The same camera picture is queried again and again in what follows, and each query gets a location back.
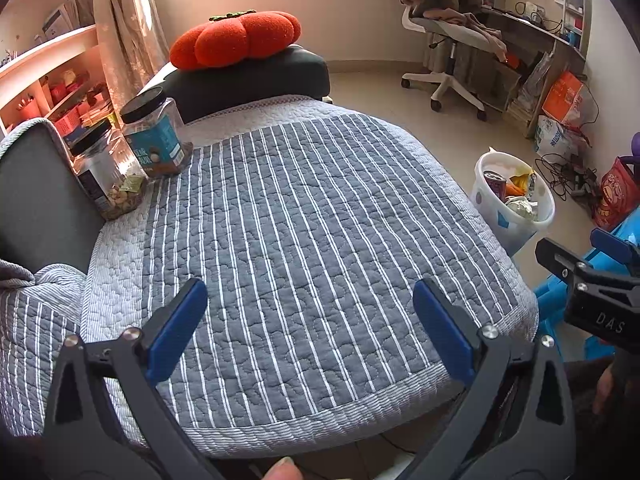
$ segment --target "trash can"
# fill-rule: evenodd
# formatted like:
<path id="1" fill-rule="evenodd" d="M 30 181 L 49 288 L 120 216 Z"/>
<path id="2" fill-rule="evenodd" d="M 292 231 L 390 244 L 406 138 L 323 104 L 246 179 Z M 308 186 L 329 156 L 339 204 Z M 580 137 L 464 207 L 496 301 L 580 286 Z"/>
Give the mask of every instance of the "trash can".
<path id="1" fill-rule="evenodd" d="M 469 196 L 500 245 L 509 256 L 513 256 L 534 234 L 549 227 L 556 214 L 556 203 L 545 180 L 536 173 L 532 202 L 538 202 L 538 220 L 527 220 L 505 206 L 495 195 L 484 179 L 485 171 L 494 171 L 509 180 L 514 175 L 530 171 L 530 165 L 508 153 L 485 153 L 476 163 L 476 182 Z"/>

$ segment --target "nuts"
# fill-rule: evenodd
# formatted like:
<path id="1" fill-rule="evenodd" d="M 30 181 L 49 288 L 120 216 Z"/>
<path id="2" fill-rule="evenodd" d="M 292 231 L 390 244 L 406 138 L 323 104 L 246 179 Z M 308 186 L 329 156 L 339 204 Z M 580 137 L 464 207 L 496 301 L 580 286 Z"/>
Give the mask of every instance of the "nuts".
<path id="1" fill-rule="evenodd" d="M 109 200 L 111 208 L 102 212 L 105 220 L 115 220 L 119 216 L 124 215 L 124 213 L 133 211 L 140 205 L 140 202 L 142 202 L 146 180 L 141 180 L 137 192 L 120 189 L 121 187 L 127 187 L 125 186 L 126 182 L 127 181 L 121 185 L 115 184 L 107 193 L 107 199 Z"/>

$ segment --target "blue plastic stool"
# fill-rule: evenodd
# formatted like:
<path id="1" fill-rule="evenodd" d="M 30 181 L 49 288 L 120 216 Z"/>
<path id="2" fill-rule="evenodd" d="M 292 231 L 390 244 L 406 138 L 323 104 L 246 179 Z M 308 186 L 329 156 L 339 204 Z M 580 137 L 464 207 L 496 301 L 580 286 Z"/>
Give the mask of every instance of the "blue plastic stool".
<path id="1" fill-rule="evenodd" d="M 638 245 L 640 242 L 640 207 L 629 215 L 625 221 L 616 227 L 611 234 L 621 240 Z M 591 250 L 584 260 L 588 261 L 594 269 L 608 270 L 619 274 L 628 274 L 626 267 L 616 260 L 609 258 L 599 250 Z M 540 324 L 538 333 L 549 334 L 556 341 L 555 326 L 564 318 L 564 307 L 566 304 L 566 285 L 551 275 L 536 290 L 538 298 L 538 310 L 540 311 Z M 613 346 L 603 345 L 595 337 L 590 337 L 584 343 L 585 359 L 592 360 L 605 355 L 613 354 Z"/>

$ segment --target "quilted fabric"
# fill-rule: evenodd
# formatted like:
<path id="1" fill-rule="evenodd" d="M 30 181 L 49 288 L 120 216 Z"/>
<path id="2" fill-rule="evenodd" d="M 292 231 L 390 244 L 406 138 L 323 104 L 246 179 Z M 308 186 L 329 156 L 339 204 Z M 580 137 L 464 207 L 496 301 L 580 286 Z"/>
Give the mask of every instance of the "quilted fabric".
<path id="1" fill-rule="evenodd" d="M 460 188 L 408 134 L 368 116 L 197 148 L 140 209 L 98 240 L 81 335 L 140 326 L 203 279 L 207 313 L 158 388 L 215 456 L 335 446 L 450 397 L 411 306 L 425 274 L 476 324 L 534 333 L 533 295 Z"/>

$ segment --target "brown towel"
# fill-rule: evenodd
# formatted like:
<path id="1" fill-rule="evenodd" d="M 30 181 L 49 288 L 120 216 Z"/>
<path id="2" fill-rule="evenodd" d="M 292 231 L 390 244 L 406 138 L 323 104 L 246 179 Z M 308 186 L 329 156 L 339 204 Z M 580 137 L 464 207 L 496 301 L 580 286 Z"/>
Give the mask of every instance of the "brown towel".
<path id="1" fill-rule="evenodd" d="M 505 63 L 507 61 L 507 46 L 502 42 L 502 33 L 499 30 L 485 27 L 470 12 L 461 14 L 453 9 L 431 9 L 425 10 L 422 15 L 429 20 L 440 20 L 453 25 L 461 25 L 479 32 L 489 42 L 492 52 L 500 62 Z"/>

